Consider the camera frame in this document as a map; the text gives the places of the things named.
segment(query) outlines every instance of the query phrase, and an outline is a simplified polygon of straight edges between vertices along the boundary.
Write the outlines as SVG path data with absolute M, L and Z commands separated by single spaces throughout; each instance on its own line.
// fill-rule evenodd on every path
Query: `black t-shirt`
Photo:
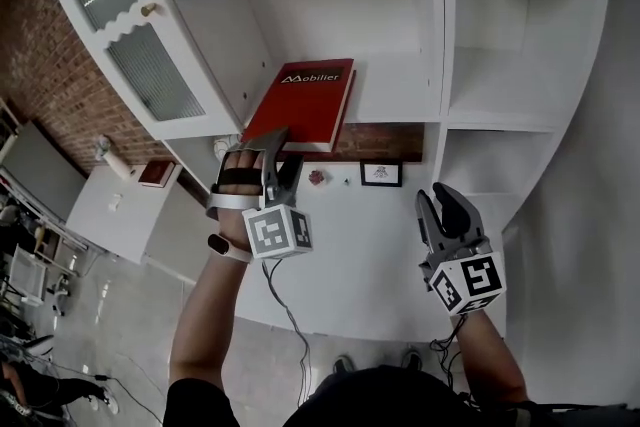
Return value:
M 330 386 L 322 386 L 285 426 L 511 426 L 516 425 L 517 416 L 515 409 L 480 413 L 429 374 L 378 367 L 354 372 Z M 524 418 L 520 415 L 518 425 L 547 425 L 546 421 L 527 421 L 530 417 L 531 413 L 526 411 Z M 237 427 L 238 422 L 222 390 L 198 379 L 183 379 L 169 389 L 164 425 Z

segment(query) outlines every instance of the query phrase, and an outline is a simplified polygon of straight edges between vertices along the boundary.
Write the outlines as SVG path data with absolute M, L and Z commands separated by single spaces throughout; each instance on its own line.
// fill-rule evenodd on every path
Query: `shoe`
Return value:
M 418 349 L 416 349 L 415 347 L 408 347 L 402 353 L 400 368 L 415 370 L 417 372 L 420 372 L 422 370 L 422 356 L 420 356 Z
M 353 364 L 353 360 L 343 354 L 342 356 L 338 356 L 338 359 L 333 364 L 333 373 L 334 374 L 344 374 L 349 372 L 355 372 L 356 366 Z
M 100 406 L 98 405 L 98 399 L 93 395 L 89 395 L 87 397 L 87 400 L 89 401 L 89 405 L 91 405 L 91 409 L 93 409 L 94 411 L 98 411 L 98 409 L 100 409 Z
M 107 405 L 111 413 L 117 415 L 118 411 L 120 411 L 120 408 L 118 407 L 118 401 L 113 396 L 113 393 L 111 393 L 111 390 L 106 386 L 102 387 L 102 391 L 104 392 L 104 403 Z

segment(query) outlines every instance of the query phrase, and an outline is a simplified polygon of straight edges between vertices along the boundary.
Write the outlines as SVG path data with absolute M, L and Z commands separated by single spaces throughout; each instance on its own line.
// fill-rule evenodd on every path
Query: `watch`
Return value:
M 239 260 L 244 263 L 251 263 L 251 261 L 253 260 L 253 255 L 251 253 L 249 253 L 248 251 L 243 251 L 242 249 L 238 249 L 227 239 L 215 233 L 209 235 L 209 239 L 207 242 L 209 243 L 209 247 L 220 256 L 233 258 L 234 260 Z

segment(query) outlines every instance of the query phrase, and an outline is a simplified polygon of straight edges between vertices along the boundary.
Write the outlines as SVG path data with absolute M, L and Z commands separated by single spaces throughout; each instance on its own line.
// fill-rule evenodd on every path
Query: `desk surface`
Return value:
M 73 205 L 67 228 L 127 260 L 140 263 L 169 192 L 182 166 L 176 166 L 162 187 L 145 187 L 138 178 L 145 166 L 133 166 L 135 174 L 120 179 L 109 166 L 96 166 Z M 115 211 L 109 205 L 121 195 Z
M 407 165 L 402 188 L 362 187 L 358 164 L 319 166 L 333 176 L 316 189 L 305 165 L 298 207 L 311 215 L 314 250 L 285 260 L 274 275 L 280 297 L 308 333 L 370 340 L 430 341 L 445 338 L 451 324 L 434 293 L 427 293 L 418 264 L 426 256 L 414 210 L 415 194 L 428 187 L 423 165 Z M 351 184 L 342 185 L 345 178 Z M 156 226 L 150 262 L 196 281 L 216 230 L 202 207 L 176 187 Z M 499 237 L 492 237 L 502 250 Z M 505 296 L 487 312 L 506 329 Z M 291 329 L 271 296 L 260 262 L 249 266 L 236 315 Z

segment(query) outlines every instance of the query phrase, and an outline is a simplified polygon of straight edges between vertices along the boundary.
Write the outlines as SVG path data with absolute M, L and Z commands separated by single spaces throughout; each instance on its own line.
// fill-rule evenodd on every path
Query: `wooden knob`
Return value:
M 158 4 L 156 4 L 155 2 L 152 2 L 151 4 L 147 4 L 146 6 L 142 6 L 140 8 L 140 12 L 142 13 L 142 16 L 144 16 L 146 18 L 151 13 L 153 13 L 156 10 L 157 7 L 158 7 Z

